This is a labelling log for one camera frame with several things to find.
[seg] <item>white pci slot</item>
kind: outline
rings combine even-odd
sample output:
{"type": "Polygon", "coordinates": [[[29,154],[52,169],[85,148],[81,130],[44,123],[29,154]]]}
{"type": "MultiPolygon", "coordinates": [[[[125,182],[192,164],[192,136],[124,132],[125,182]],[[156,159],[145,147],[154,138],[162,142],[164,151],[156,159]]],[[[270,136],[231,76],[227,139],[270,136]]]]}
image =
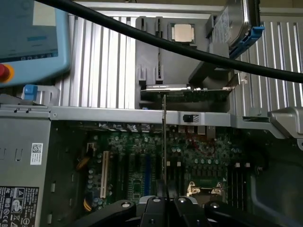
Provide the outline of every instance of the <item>white pci slot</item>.
{"type": "Polygon", "coordinates": [[[100,198],[106,198],[109,152],[103,151],[100,198]]]}

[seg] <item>white label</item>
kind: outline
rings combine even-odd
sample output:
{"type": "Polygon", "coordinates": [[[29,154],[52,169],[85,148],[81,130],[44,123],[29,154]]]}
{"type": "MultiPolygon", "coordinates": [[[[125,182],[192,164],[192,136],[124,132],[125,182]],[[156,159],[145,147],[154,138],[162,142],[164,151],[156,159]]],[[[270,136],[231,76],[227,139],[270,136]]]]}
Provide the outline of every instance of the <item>white label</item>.
{"type": "Polygon", "coordinates": [[[42,163],[43,143],[32,144],[32,155],[30,157],[31,165],[41,165],[42,163]]]}
{"type": "Polygon", "coordinates": [[[213,30],[213,42],[226,43],[231,38],[228,7],[223,11],[213,30]]]}
{"type": "Polygon", "coordinates": [[[34,2],[33,25],[35,26],[56,26],[55,8],[34,2]]]}

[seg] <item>sticker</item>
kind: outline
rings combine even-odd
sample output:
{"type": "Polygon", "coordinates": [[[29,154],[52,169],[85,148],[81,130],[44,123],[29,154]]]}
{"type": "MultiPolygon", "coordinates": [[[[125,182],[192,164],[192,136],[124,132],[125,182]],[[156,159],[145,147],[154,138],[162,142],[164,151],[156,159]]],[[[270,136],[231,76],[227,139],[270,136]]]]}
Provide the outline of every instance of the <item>sticker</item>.
{"type": "Polygon", "coordinates": [[[32,155],[30,157],[31,165],[41,165],[42,163],[43,143],[32,144],[32,155]]]}
{"type": "Polygon", "coordinates": [[[56,26],[55,8],[34,1],[33,25],[56,26]]]}
{"type": "Polygon", "coordinates": [[[35,227],[38,187],[0,186],[0,227],[35,227]]]}
{"type": "Polygon", "coordinates": [[[231,38],[229,28],[228,7],[225,8],[213,30],[213,42],[226,43],[231,38]]]}

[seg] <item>blue clip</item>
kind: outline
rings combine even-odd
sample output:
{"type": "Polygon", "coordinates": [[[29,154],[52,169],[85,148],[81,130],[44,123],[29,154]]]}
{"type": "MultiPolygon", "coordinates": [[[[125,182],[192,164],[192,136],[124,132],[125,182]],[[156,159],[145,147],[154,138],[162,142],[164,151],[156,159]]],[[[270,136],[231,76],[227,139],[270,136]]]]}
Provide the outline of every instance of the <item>blue clip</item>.
{"type": "Polygon", "coordinates": [[[24,86],[24,100],[35,101],[37,99],[38,87],[32,84],[24,86]]]}
{"type": "Polygon", "coordinates": [[[248,48],[250,48],[262,36],[264,29],[265,28],[262,26],[251,28],[249,35],[240,41],[239,44],[230,52],[230,59],[239,57],[248,48]]]}

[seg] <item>blue pcie slot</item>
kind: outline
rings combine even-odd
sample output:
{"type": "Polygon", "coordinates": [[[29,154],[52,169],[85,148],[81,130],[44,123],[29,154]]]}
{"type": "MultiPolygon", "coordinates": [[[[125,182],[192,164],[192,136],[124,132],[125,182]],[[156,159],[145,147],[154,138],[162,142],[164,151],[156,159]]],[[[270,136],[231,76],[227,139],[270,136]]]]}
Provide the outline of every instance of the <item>blue pcie slot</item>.
{"type": "Polygon", "coordinates": [[[253,27],[250,30],[250,33],[239,42],[239,44],[231,50],[229,57],[230,59],[235,59],[244,53],[248,48],[250,48],[261,36],[263,33],[264,27],[253,27]]]}
{"type": "Polygon", "coordinates": [[[150,179],[151,179],[151,156],[145,157],[145,176],[144,176],[144,195],[150,194],[150,179]]]}

